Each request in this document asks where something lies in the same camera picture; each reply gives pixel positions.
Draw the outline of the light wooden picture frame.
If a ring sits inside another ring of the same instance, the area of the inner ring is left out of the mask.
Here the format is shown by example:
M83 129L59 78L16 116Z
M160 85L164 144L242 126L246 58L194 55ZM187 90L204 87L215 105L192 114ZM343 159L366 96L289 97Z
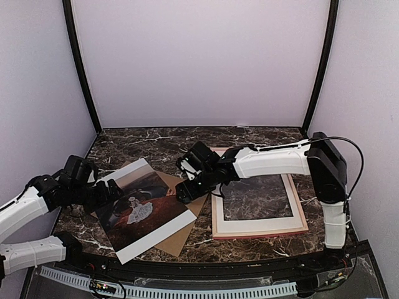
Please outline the light wooden picture frame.
M211 195L214 239L251 239L308 230L292 174L309 174L304 150L293 147L234 155L237 181Z

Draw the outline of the white photo mat board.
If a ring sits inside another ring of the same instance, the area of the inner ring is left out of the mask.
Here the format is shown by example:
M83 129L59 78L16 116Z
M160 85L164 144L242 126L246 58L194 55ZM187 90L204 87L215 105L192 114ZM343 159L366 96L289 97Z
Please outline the white photo mat board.
M211 195L212 234L214 239L250 239L279 235L301 234L309 230L292 176L280 174L289 202L292 217L226 221L223 215L224 194L217 188Z

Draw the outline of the clear acrylic sheet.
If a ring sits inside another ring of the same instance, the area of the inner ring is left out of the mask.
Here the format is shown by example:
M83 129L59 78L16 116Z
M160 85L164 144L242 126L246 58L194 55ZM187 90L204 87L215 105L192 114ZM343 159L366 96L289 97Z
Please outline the clear acrylic sheet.
M292 217L289 198L279 175L233 181L222 188L226 221Z

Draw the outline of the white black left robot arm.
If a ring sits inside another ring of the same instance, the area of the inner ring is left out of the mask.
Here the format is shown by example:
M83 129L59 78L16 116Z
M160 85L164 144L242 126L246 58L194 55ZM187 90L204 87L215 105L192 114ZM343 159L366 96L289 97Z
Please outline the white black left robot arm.
M20 195L1 206L1 241L59 207L78 205L90 214L122 195L114 179L98 179L98 168L93 162L71 155L58 172L32 178ZM88 266L82 244L68 232L19 244L1 243L2 278L21 269L62 261L75 272Z

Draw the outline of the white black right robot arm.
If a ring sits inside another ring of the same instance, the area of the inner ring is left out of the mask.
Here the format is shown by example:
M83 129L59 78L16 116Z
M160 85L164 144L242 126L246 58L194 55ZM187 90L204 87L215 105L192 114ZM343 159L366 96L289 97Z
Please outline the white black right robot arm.
M327 250L319 255L318 264L324 270L332 270L342 260L353 193L347 187L347 162L333 144L335 140L355 144L348 138L319 131L295 143L237 146L218 154L198 141L176 161L177 168L188 176L175 187L177 200L188 204L232 181L257 176L310 176L324 215Z

